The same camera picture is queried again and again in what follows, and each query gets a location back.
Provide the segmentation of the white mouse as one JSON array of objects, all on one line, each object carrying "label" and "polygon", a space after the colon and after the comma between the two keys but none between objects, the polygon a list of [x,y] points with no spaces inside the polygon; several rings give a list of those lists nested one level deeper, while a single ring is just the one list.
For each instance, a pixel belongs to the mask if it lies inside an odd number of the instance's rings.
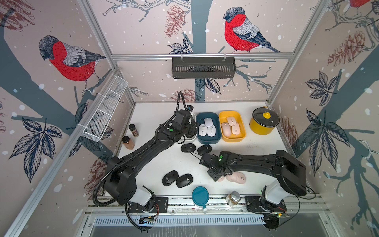
[{"label": "white mouse", "polygon": [[213,120],[211,118],[205,118],[204,119],[204,125],[206,127],[212,127],[213,126]]},{"label": "white mouse", "polygon": [[214,125],[207,127],[207,135],[209,137],[214,137],[216,135],[216,127]]},{"label": "white mouse", "polygon": [[198,128],[198,135],[204,137],[207,135],[207,126],[205,124],[200,124]]}]

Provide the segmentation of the black mouse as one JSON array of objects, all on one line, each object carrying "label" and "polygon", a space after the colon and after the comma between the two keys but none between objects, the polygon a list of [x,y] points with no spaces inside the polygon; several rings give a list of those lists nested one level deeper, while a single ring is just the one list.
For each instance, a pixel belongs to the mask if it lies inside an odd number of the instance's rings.
[{"label": "black mouse", "polygon": [[180,176],[176,180],[176,186],[178,188],[184,188],[186,186],[189,186],[192,183],[193,183],[193,176],[191,174],[189,174],[189,173]]},{"label": "black mouse", "polygon": [[183,144],[181,146],[181,151],[183,153],[193,153],[196,151],[196,146],[192,143]]},{"label": "black mouse", "polygon": [[177,171],[173,170],[169,173],[167,173],[163,178],[162,178],[162,184],[166,187],[172,185],[176,180],[179,178],[179,174]]},{"label": "black mouse", "polygon": [[202,146],[200,146],[198,149],[197,149],[197,153],[202,156],[206,153],[210,153],[212,151],[212,147],[209,145],[209,144],[204,144]]}]

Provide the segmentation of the pink mouse top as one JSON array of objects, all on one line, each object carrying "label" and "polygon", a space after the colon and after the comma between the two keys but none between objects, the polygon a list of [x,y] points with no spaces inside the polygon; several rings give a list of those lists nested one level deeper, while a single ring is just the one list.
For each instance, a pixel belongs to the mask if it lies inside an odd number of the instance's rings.
[{"label": "pink mouse top", "polygon": [[227,122],[230,126],[237,125],[237,120],[233,116],[227,117]]}]

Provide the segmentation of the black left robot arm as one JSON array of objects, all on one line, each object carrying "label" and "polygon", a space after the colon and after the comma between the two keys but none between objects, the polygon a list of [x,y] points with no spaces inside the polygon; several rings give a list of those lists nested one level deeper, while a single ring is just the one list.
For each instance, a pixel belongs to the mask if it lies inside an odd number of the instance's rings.
[{"label": "black left robot arm", "polygon": [[113,157],[108,161],[105,175],[96,184],[92,201],[95,206],[108,206],[114,202],[120,205],[137,203],[151,210],[155,194],[148,188],[136,184],[138,173],[157,155],[185,137],[194,136],[198,123],[195,122],[182,92],[178,93],[176,110],[172,117],[160,124],[154,136],[136,151],[122,158]]}]

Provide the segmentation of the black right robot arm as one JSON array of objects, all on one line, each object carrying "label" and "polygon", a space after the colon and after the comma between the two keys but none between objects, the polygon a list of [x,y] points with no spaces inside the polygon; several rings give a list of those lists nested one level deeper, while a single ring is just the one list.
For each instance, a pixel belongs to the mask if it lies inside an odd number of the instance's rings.
[{"label": "black right robot arm", "polygon": [[208,175],[213,181],[234,172],[251,172],[275,178],[265,185],[261,200],[278,205],[288,195],[298,197],[307,194],[306,167],[284,150],[277,150],[271,155],[240,155],[232,152],[221,152],[219,156],[205,153],[201,156],[200,165],[208,168]]}]

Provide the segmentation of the white storage box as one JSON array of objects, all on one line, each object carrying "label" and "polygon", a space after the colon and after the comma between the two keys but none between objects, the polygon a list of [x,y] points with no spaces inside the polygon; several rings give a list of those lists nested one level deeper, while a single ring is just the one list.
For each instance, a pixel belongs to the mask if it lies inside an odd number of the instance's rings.
[{"label": "white storage box", "polygon": [[[193,112],[190,113],[191,114],[191,119],[189,120],[189,124],[192,123],[192,121],[196,121],[196,117],[195,117],[195,114]],[[184,136],[181,137],[181,139],[179,140],[180,142],[182,141],[193,141],[196,139],[196,136],[197,136],[197,133],[195,132],[193,136],[190,136],[188,137],[186,134]]]}]

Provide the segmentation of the yellow storage box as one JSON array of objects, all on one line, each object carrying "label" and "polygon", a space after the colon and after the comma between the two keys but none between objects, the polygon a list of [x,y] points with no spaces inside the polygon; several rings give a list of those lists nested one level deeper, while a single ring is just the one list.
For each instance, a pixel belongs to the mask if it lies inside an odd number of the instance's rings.
[{"label": "yellow storage box", "polygon": [[222,138],[226,142],[241,142],[246,137],[246,131],[245,131],[245,127],[243,124],[242,117],[241,117],[239,112],[237,112],[237,111],[221,111],[219,113],[220,125],[224,122],[227,122],[227,117],[230,117],[230,116],[235,117],[235,119],[237,120],[237,123],[239,123],[240,135],[236,136],[236,135],[232,134],[229,138],[227,138],[227,137],[223,136],[223,133],[222,133]]}]

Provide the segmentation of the teal round lid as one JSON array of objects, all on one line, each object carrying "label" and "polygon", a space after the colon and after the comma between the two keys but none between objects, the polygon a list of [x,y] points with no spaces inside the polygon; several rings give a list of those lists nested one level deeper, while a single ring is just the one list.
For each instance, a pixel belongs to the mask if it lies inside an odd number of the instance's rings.
[{"label": "teal round lid", "polygon": [[209,201],[209,192],[205,187],[198,186],[192,192],[192,201],[193,203],[202,209],[203,213],[207,213],[207,203]]}]

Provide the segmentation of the glass jar silver lid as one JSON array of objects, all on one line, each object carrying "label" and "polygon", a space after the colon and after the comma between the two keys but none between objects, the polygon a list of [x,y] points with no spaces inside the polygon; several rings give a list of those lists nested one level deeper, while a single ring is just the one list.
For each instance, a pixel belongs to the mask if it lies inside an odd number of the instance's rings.
[{"label": "glass jar silver lid", "polygon": [[232,191],[226,196],[225,200],[228,206],[234,207],[241,200],[240,193],[238,193],[237,191]]}]

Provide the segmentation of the spice jar dark lid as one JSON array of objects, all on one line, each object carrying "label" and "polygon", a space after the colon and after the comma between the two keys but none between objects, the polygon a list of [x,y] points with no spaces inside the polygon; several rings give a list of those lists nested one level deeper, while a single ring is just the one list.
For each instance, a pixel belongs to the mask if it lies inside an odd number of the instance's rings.
[{"label": "spice jar dark lid", "polygon": [[139,136],[139,132],[138,132],[138,130],[137,130],[135,124],[130,124],[130,125],[128,126],[128,128],[129,128],[129,130],[131,131],[131,133],[132,133],[132,135],[133,135],[134,137],[138,137],[138,136]]}]

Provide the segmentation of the spice jar brown contents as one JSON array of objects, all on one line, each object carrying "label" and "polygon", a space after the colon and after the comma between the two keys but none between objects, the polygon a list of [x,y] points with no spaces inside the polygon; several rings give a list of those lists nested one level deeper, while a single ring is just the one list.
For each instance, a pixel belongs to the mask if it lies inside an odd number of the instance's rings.
[{"label": "spice jar brown contents", "polygon": [[123,136],[122,143],[125,146],[125,148],[128,150],[133,150],[135,147],[135,143],[129,136]]}]

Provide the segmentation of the yellow pot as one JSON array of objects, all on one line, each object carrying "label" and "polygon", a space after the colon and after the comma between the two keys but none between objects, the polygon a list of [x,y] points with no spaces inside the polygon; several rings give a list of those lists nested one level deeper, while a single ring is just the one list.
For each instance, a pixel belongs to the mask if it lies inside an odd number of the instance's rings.
[{"label": "yellow pot", "polygon": [[256,108],[249,123],[250,129],[258,135],[268,135],[280,123],[276,112],[266,107]]}]

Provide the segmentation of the glass lid yellow knob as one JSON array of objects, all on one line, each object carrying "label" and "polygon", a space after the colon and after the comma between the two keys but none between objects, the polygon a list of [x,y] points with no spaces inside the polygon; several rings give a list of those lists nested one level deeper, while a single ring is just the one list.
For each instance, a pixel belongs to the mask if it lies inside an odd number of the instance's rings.
[{"label": "glass lid yellow knob", "polygon": [[263,127],[276,127],[280,123],[278,114],[266,107],[256,108],[252,113],[252,118]]}]

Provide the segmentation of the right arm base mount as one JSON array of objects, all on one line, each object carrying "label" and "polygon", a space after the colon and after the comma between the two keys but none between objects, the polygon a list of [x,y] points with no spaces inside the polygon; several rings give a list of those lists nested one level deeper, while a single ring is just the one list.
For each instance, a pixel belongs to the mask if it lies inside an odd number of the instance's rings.
[{"label": "right arm base mount", "polygon": [[272,204],[266,201],[262,196],[245,196],[246,209],[254,214],[283,214],[287,212],[284,200],[279,204]]}]

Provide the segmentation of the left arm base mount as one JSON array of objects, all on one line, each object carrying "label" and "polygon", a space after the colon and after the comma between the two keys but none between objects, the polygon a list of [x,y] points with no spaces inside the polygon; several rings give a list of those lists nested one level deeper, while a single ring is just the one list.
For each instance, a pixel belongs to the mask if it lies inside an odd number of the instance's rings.
[{"label": "left arm base mount", "polygon": [[166,213],[168,197],[158,197],[150,189],[137,187],[136,193],[127,203],[129,213]]}]

